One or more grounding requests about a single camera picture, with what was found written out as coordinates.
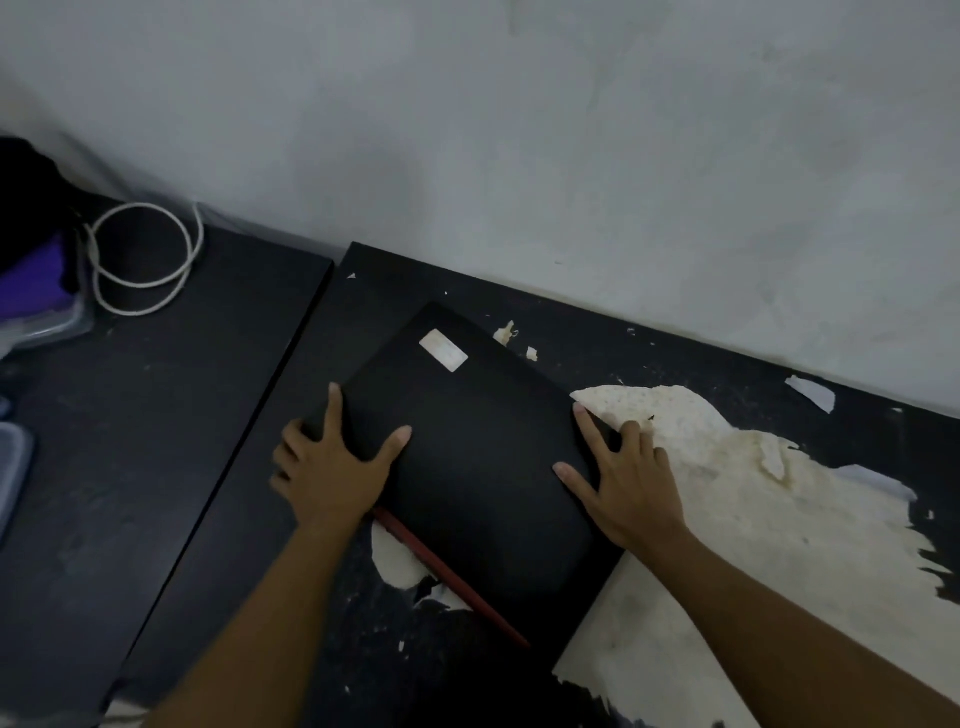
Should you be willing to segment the person's left hand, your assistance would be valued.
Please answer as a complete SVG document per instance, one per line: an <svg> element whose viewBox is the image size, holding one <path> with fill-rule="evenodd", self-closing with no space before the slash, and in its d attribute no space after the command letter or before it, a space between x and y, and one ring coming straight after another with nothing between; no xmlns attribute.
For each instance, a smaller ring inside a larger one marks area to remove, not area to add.
<svg viewBox="0 0 960 728"><path fill-rule="evenodd" d="M300 419L288 422L271 455L270 488L293 509L302 527L332 525L355 529L374 508L384 488L365 488L361 460L343 436L344 397L328 386L321 437L312 440Z"/></svg>

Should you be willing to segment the person's right hand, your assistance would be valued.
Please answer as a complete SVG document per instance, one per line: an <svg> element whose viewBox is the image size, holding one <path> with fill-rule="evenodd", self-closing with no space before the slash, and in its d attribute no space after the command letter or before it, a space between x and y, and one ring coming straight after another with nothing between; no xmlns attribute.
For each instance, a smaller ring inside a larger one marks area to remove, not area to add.
<svg viewBox="0 0 960 728"><path fill-rule="evenodd" d="M605 517L597 527L608 540L657 571L670 549L690 537L681 497L664 448L647 432L647 463L618 466L617 451L606 444L592 413L580 402L573 415L599 472L595 488Z"/></svg>

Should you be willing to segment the black notebook with red spine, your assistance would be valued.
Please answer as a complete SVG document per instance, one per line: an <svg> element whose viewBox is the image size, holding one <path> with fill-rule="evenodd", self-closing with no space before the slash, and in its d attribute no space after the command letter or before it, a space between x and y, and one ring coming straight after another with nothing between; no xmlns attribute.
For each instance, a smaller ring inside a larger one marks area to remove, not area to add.
<svg viewBox="0 0 960 728"><path fill-rule="evenodd" d="M567 463L598 486L572 395L437 302L341 391L343 439L360 459L412 428L378 521L473 611L555 665L622 555L553 470Z"/></svg>

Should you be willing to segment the person's left forearm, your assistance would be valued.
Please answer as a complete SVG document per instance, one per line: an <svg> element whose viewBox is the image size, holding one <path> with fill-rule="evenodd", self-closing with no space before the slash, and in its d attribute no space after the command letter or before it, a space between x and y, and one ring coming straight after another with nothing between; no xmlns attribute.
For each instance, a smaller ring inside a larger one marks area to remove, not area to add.
<svg viewBox="0 0 960 728"><path fill-rule="evenodd" d="M261 581L141 728L296 728L334 577L361 516L301 523Z"/></svg>

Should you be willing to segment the person's right forearm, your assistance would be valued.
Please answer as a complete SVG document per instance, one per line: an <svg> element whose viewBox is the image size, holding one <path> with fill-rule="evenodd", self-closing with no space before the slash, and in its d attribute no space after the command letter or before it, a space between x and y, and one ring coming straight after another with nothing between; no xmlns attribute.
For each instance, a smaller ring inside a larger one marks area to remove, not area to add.
<svg viewBox="0 0 960 728"><path fill-rule="evenodd" d="M630 551L761 728L960 728L960 705L730 564L684 526Z"/></svg>

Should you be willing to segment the clear plastic container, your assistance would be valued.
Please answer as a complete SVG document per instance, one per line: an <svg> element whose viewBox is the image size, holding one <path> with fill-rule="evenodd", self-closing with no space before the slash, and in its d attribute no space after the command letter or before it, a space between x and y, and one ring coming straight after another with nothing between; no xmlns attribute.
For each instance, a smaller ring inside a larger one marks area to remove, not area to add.
<svg viewBox="0 0 960 728"><path fill-rule="evenodd" d="M66 308L0 321L0 361L16 351L56 344L92 331L94 307L78 295Z"/></svg>

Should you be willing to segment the clear plastic box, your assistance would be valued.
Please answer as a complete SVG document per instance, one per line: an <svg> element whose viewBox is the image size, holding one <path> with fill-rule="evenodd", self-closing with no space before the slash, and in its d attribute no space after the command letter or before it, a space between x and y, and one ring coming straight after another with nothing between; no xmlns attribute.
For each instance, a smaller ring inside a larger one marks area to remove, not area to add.
<svg viewBox="0 0 960 728"><path fill-rule="evenodd" d="M0 420L0 546L32 466L35 438L22 425Z"/></svg>

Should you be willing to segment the purple cloth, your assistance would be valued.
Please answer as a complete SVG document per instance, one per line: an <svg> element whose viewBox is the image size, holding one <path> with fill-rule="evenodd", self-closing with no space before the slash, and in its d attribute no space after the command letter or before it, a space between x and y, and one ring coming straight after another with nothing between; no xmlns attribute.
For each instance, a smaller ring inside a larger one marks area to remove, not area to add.
<svg viewBox="0 0 960 728"><path fill-rule="evenodd" d="M58 232L0 273L0 325L70 308L79 296L76 243Z"/></svg>

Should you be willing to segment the black bag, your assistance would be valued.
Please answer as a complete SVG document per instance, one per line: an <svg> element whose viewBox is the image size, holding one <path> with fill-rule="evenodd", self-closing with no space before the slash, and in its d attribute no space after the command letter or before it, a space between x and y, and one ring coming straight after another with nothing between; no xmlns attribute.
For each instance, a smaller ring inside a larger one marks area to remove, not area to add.
<svg viewBox="0 0 960 728"><path fill-rule="evenodd" d="M68 181L54 161L28 140L0 135L0 277L61 237L66 263L61 281L79 288L79 233L94 200L108 196Z"/></svg>

